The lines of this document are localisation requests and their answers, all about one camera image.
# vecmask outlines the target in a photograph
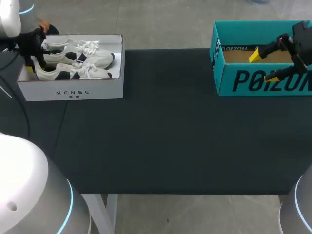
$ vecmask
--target white shoe box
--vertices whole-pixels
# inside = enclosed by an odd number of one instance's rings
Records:
[[[38,80],[34,73],[24,67],[18,85],[26,101],[117,99],[123,97],[125,51],[121,35],[51,35],[50,43],[63,43],[68,39],[95,41],[99,47],[115,54],[109,68],[112,79],[84,80]]]

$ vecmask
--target glowing blue ring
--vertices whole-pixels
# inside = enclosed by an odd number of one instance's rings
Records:
[[[299,209],[299,205],[298,205],[298,200],[297,200],[297,187],[298,187],[298,184],[299,184],[299,181],[301,180],[302,176],[300,177],[300,179],[298,180],[297,184],[296,184],[296,188],[294,190],[294,201],[296,203],[296,207],[297,207],[297,210],[298,210],[298,214],[302,220],[302,222],[304,223],[304,225],[306,225],[307,229],[310,231],[310,233],[312,233],[312,228],[308,225],[308,223],[306,222],[306,220],[304,219],[300,209]]]
[[[62,226],[60,227],[60,229],[58,230],[57,234],[60,234],[60,233],[63,231],[63,229],[65,228],[65,226],[66,226],[66,224],[67,224],[67,222],[68,222],[69,216],[70,216],[70,214],[71,214],[71,212],[72,212],[72,209],[73,209],[73,203],[74,203],[73,188],[72,188],[72,185],[70,184],[69,180],[67,180],[67,181],[68,181],[68,184],[69,184],[69,187],[70,187],[71,202],[70,202],[69,211],[68,211],[68,214],[67,214],[67,216],[66,216],[66,219],[65,219],[63,225],[62,225]]]
[[[19,14],[20,14],[20,15],[26,14],[26,13],[30,12],[34,7],[35,7],[35,4],[33,4],[32,7],[29,8],[28,10],[26,10],[26,11],[21,11]]]

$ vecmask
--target cable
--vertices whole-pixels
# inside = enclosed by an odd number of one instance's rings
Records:
[[[4,67],[0,68],[0,71],[4,70],[8,66],[10,66],[15,61],[15,59],[17,58],[18,55],[19,54],[16,53],[14,58],[7,65],[5,65]],[[24,113],[26,124],[27,124],[27,138],[26,138],[26,140],[29,140],[29,137],[30,137],[30,124],[29,124],[29,117],[28,117],[28,114],[26,112],[26,109],[25,109],[24,105],[22,104],[22,101],[19,99],[19,97],[15,94],[15,92],[11,88],[11,86],[8,84],[8,82],[1,75],[0,75],[0,80],[2,80],[3,83],[6,85],[6,87],[11,91],[12,96],[14,96],[15,99],[18,101],[18,103],[20,105],[20,108],[22,109],[22,111]]]
[[[12,58],[12,60],[7,64],[5,65],[4,67],[0,68],[0,71],[4,70],[5,68],[7,68],[8,66],[10,66],[15,60],[16,58],[18,57],[18,53],[16,52],[16,55]]]

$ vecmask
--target table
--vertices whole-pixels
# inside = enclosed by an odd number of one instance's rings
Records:
[[[312,162],[312,97],[220,97],[208,49],[127,50],[124,99],[26,105],[83,194],[286,194]]]

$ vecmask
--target shoe box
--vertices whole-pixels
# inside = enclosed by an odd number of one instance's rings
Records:
[[[39,80],[29,67],[24,66],[18,85],[26,101],[123,98],[125,51],[122,35],[51,35],[47,36],[46,41],[62,43],[68,39],[96,42],[100,49],[114,53],[115,60],[108,70],[113,77],[44,81]]]
[[[304,75],[265,82],[264,76],[293,65],[287,51],[275,51],[266,58],[249,63],[260,45],[276,41],[302,20],[286,21],[216,21],[210,46],[216,91],[220,96],[288,96],[312,95],[312,65]]]

